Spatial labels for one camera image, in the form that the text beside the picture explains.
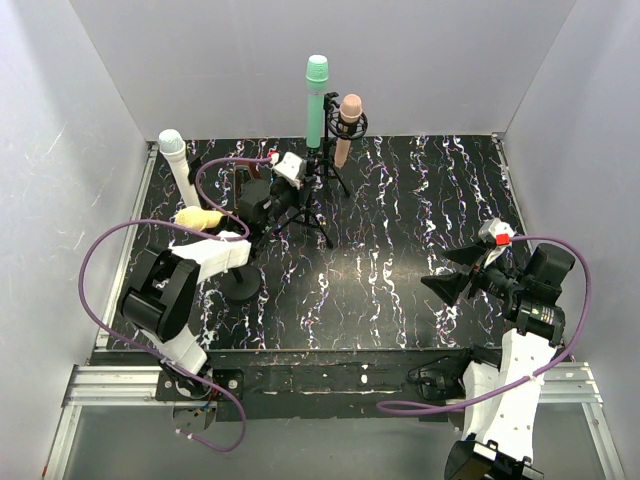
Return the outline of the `black tripod clip stand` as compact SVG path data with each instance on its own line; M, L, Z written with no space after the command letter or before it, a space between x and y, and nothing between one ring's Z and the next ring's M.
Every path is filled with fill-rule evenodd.
M271 169L270 164L270 156L273 153L270 153L268 158L268 165ZM325 239L326 246L330 249L334 248L334 242L330 239L325 227L322 225L319 214L316 213L313 209L313 195L314 195L314 187L317 180L316 175L316 166L315 161L312 158L303 158L307 162L306 175L304 178L304 183L310 182L312 189L309 197L307 198L306 204L299 210L295 208L289 209L284 215L280 218L271 218L269 216L269 211L271 207L271 198L270 198L270 187L272 181L276 178L271 170L271 182L269 185L269 201L267 202L267 206L264 208L266 219L260 224L260 234L254 234L252 243L252 255L253 257L259 256L262 251L265 249L266 245L272 238L277 237L286 227L291 224L297 224L302 227L308 229L318 230L322 237Z

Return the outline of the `black round-base clip stand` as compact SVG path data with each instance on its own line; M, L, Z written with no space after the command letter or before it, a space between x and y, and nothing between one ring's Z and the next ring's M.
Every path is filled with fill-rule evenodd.
M189 167L189 173L188 173L188 181L189 184L193 187L199 203L200 203L200 207L203 209L208 209L209 208L209 204L204 200L204 198L202 197L202 195L199 193L199 191L197 190L196 187L196 176L197 176L197 172L198 170L202 167L203 162L202 162L202 157L201 156L196 156L194 158L192 158L189 163L188 163L188 167Z
M211 269L218 277L220 291L230 303L242 304L253 299L261 280L256 269L249 265L251 243L238 233L222 230L216 243L216 255Z

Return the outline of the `yellow microphone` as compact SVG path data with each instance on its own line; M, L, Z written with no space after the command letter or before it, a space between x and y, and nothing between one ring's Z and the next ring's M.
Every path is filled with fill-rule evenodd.
M175 215L175 223L196 231L216 228L225 218L225 214L217 210L204 210L201 207L189 206Z

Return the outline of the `pink microphone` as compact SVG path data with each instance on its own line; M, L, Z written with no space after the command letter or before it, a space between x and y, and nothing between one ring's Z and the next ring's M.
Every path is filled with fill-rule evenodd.
M354 126L359 121L363 113L362 100L356 94L346 95L339 108L338 131L340 136L337 139L336 150L334 154L334 163L337 168L342 168L347 162Z

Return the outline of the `white microphone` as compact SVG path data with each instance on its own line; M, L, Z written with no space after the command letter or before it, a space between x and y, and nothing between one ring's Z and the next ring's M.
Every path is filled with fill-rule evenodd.
M186 207L200 207L200 197L189 180L186 142L175 129L165 129L158 137L159 151L168 162L173 178Z

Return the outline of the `mint green microphone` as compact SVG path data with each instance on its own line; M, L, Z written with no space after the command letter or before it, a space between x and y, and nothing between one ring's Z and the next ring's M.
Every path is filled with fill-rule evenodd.
M324 123L324 95L329 80L329 61L320 54L311 55L306 66L307 128L306 146L320 148Z

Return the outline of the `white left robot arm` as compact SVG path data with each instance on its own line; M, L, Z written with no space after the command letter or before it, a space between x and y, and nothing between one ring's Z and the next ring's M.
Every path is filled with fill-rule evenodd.
M261 274L250 261L285 225L297 220L299 215L294 214L278 223L288 211L300 212L311 192L309 178L292 182L276 176L270 182L246 182L240 190L237 213L249 227L248 237L221 230L218 240L167 249L147 247L120 295L118 312L142 330L174 367L203 374L207 354L188 326L198 285L220 276L228 300L244 303L255 297L261 288Z

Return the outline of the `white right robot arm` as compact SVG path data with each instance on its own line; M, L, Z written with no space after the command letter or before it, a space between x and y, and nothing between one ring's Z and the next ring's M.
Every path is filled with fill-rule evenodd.
M460 270L424 276L447 305L460 294L482 291L503 303L511 323L502 337L500 360L479 347L470 351L462 382L473 405L464 411L463 437L447 458L447 479L541 479L533 465L533 430L547 365L560 346L565 314L557 306L574 256L541 243L522 269L509 269L501 259L505 248L490 241L448 250L445 257Z

